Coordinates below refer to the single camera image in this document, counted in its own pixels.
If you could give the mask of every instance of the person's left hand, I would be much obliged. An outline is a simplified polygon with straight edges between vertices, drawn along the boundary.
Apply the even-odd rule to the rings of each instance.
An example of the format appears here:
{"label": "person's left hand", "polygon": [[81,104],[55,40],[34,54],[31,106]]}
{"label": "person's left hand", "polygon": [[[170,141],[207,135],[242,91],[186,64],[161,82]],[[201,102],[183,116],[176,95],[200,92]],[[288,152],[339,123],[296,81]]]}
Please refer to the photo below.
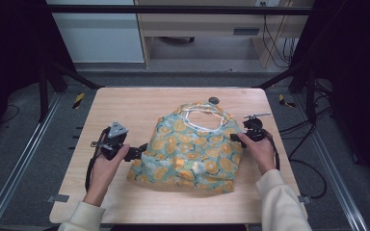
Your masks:
{"label": "person's left hand", "polygon": [[83,202],[100,207],[108,187],[116,175],[119,163],[127,155],[129,148],[130,145],[125,144],[111,161],[102,154],[97,157],[92,167],[90,187]]}

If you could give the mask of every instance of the person's right hand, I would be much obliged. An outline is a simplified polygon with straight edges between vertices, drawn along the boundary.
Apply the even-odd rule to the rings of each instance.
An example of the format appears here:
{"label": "person's right hand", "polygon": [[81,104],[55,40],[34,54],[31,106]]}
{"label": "person's right hand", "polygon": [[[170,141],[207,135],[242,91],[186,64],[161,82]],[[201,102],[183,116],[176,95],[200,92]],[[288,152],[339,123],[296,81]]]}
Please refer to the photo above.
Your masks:
{"label": "person's right hand", "polygon": [[244,133],[238,133],[237,136],[248,147],[248,151],[257,162],[262,175],[268,170],[276,169],[275,150],[267,138],[261,141],[252,141]]}

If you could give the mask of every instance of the floral bag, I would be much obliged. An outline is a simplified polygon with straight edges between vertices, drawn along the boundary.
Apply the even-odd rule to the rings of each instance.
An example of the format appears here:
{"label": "floral bag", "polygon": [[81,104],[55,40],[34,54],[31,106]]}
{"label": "floral bag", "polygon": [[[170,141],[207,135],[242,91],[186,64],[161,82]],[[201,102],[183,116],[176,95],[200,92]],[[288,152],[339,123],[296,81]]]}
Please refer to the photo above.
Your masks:
{"label": "floral bag", "polygon": [[[189,118],[192,112],[217,116],[220,125],[198,126]],[[238,132],[243,131],[236,120],[217,105],[181,105],[158,119],[147,150],[131,166],[128,179],[231,193],[243,149],[230,140],[230,134]]]}

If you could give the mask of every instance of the orange flower pattern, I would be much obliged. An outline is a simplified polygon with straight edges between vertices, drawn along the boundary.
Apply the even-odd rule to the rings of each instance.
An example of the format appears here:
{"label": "orange flower pattern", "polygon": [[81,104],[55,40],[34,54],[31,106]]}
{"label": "orange flower pattern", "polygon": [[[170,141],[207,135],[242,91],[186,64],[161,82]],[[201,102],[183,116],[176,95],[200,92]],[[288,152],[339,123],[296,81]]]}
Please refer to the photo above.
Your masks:
{"label": "orange flower pattern", "polygon": [[[224,120],[219,129],[201,131],[186,123],[184,111],[203,109]],[[217,193],[231,193],[243,149],[230,134],[243,132],[230,114],[217,105],[198,102],[181,105],[158,118],[141,160],[129,170],[128,180],[175,184]]]}

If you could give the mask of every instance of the wooden tabletop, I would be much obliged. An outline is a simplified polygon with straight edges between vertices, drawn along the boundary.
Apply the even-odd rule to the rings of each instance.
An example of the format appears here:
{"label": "wooden tabletop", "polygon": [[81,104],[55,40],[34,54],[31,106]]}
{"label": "wooden tabletop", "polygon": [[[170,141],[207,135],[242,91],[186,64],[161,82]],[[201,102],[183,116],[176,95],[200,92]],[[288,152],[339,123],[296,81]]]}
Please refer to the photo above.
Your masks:
{"label": "wooden tabletop", "polygon": [[[98,90],[79,142],[68,166],[59,194],[69,195],[67,203],[55,202],[50,220],[68,220],[86,193],[87,166],[94,153],[90,146],[101,131],[117,121],[129,132],[125,140],[138,147],[149,142],[157,119],[185,103],[219,98],[219,106],[233,115],[243,128],[243,116],[271,111],[260,89],[240,88],[104,88]],[[263,128],[273,134],[280,155],[281,175],[299,194],[273,115],[260,118]],[[243,155],[235,192],[217,194],[180,187],[155,188],[126,179],[131,163],[123,162],[104,199],[103,223],[260,223],[260,197],[254,183],[260,178],[257,164]]]}

